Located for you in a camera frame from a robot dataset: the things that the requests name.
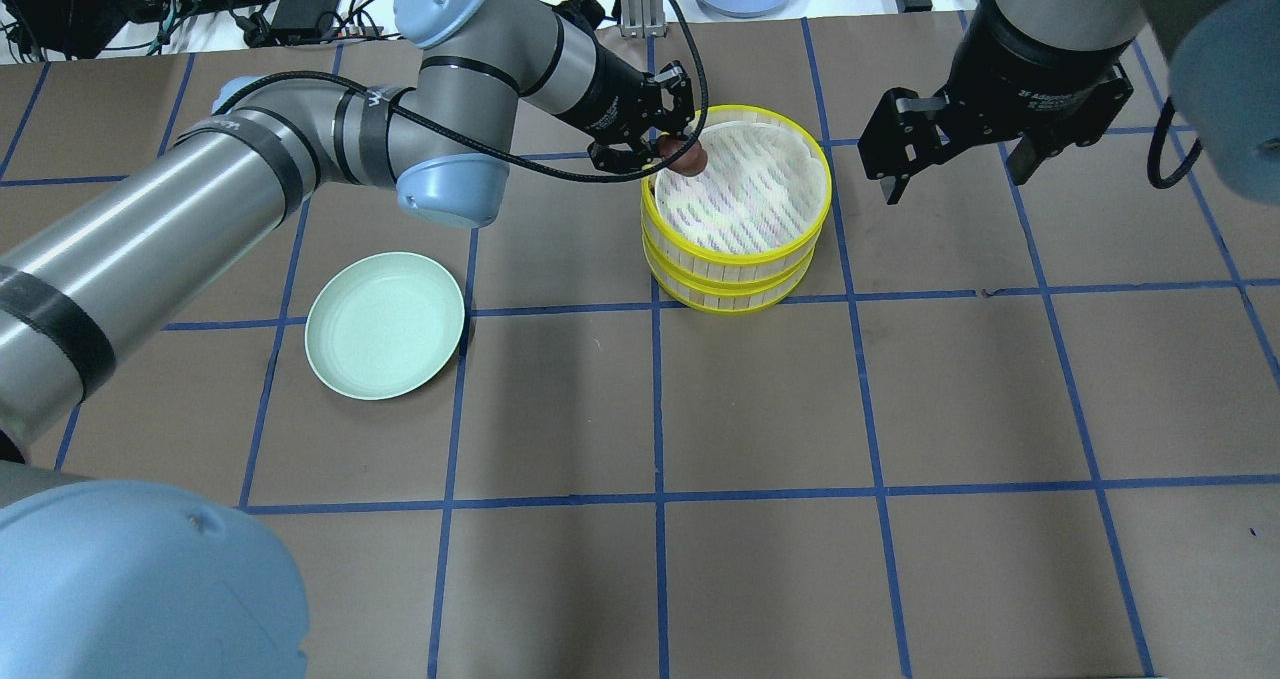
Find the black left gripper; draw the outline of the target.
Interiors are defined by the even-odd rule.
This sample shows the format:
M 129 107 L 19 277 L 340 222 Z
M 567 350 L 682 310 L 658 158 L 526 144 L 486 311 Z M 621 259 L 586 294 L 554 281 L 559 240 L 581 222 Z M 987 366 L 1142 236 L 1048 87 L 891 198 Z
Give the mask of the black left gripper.
M 608 61 L 580 100 L 580 129 L 591 138 L 588 156 L 605 174 L 635 174 L 664 160 L 657 140 L 698 138 L 692 79 L 672 61 L 653 74 Z

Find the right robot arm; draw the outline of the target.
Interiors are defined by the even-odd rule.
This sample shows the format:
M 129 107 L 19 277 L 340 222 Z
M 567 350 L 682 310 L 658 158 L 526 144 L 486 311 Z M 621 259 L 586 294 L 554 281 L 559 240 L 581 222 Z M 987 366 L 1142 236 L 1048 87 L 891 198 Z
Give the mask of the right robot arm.
M 1254 202 L 1277 202 L 1277 0 L 977 0 L 948 78 L 887 90 L 858 150 L 888 204 L 929 167 L 1011 141 L 1024 184 L 1065 147 L 1101 140 L 1134 88 L 1120 58 L 1149 29 L 1167 97 L 1147 158 L 1157 190 L 1199 158 Z

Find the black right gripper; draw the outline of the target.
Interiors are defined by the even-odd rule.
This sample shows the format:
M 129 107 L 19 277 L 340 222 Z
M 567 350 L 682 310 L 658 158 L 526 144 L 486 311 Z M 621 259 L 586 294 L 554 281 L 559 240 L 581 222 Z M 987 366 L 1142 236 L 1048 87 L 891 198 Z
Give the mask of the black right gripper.
M 858 151 L 890 206 L 924 169 L 1000 142 L 1015 143 L 1005 168 L 1015 186 L 1024 186 L 1065 149 L 1097 143 L 1133 94 L 1117 61 L 1091 86 L 1068 94 L 1019 88 L 1000 76 L 946 85 L 929 96 L 893 87 L 876 104 Z

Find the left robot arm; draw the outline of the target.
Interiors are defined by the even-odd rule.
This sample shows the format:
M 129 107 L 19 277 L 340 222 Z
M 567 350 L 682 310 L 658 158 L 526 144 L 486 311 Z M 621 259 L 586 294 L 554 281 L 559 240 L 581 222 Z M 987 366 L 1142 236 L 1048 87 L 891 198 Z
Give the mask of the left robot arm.
M 302 678 L 308 603 L 256 518 L 187 489 L 33 468 L 38 436 L 326 182 L 480 228 L 518 101 L 589 136 L 593 183 L 694 151 L 692 70 L 631 67 L 538 0 L 396 0 L 416 87 L 292 70 L 230 83 L 152 165 L 3 256 L 3 675 Z

